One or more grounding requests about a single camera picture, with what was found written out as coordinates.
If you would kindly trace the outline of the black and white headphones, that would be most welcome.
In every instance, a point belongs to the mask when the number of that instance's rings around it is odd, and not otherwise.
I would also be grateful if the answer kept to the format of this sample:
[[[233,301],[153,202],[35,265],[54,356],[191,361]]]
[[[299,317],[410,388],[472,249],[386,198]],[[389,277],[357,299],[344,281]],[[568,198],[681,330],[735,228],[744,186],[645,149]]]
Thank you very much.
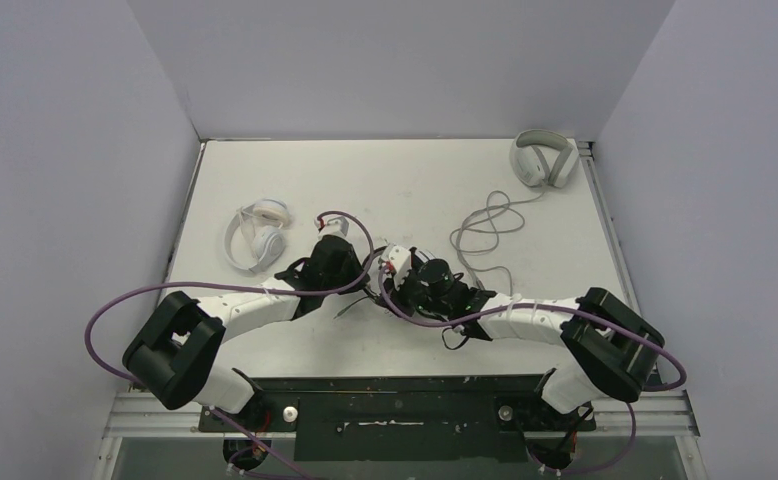
[[[402,312],[403,316],[409,316],[409,317],[414,316],[414,315],[406,315],[403,311],[399,310],[396,307],[396,305],[392,302],[384,286],[380,285],[380,282],[384,280],[384,276],[387,275],[388,273],[385,271],[379,272],[378,257],[380,256],[382,251],[390,244],[395,244],[395,243],[389,243],[387,245],[377,247],[374,253],[370,257],[367,257],[362,262],[364,272],[366,273],[365,285],[360,290],[363,296],[361,298],[354,300],[353,302],[351,302],[350,304],[346,305],[341,310],[339,310],[334,315],[334,319],[346,315],[355,305],[361,302],[370,302],[380,308],[386,309],[390,313],[395,313],[395,310],[393,310],[389,306],[389,304],[392,304],[395,309],[397,309],[399,312]]]

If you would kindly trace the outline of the white wired headphones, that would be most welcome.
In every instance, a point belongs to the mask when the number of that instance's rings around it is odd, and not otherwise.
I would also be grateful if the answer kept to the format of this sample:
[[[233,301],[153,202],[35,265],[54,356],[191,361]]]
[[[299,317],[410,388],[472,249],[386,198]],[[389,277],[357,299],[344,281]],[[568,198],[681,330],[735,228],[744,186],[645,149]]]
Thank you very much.
[[[273,198],[262,198],[239,207],[224,229],[222,249],[228,264],[245,275],[267,271],[286,249],[283,230],[292,221],[287,204]],[[233,253],[233,241],[240,234],[253,256],[253,262],[240,262]]]

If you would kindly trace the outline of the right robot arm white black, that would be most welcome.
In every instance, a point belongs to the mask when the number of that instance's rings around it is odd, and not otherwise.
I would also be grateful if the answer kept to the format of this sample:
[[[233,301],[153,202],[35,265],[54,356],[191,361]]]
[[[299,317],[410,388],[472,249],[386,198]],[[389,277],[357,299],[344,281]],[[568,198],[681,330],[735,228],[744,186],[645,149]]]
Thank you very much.
[[[560,300],[530,300],[473,287],[439,258],[392,246],[378,260],[380,300],[419,326],[466,339],[522,340],[567,351],[536,388],[533,419],[554,428],[601,398],[633,403],[645,390],[664,337],[608,290]]]

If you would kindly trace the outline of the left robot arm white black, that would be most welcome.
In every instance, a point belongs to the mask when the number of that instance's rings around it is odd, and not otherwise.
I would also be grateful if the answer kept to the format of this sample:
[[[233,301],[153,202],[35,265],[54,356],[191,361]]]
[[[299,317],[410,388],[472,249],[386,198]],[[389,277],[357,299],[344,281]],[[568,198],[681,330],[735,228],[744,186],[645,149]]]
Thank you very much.
[[[326,297],[360,291],[368,280],[353,245],[325,236],[309,256],[246,292],[168,294],[126,348],[122,364],[165,408],[190,402],[215,407],[237,428],[252,429],[264,415],[260,389],[241,368],[218,360],[221,346],[303,317]]]

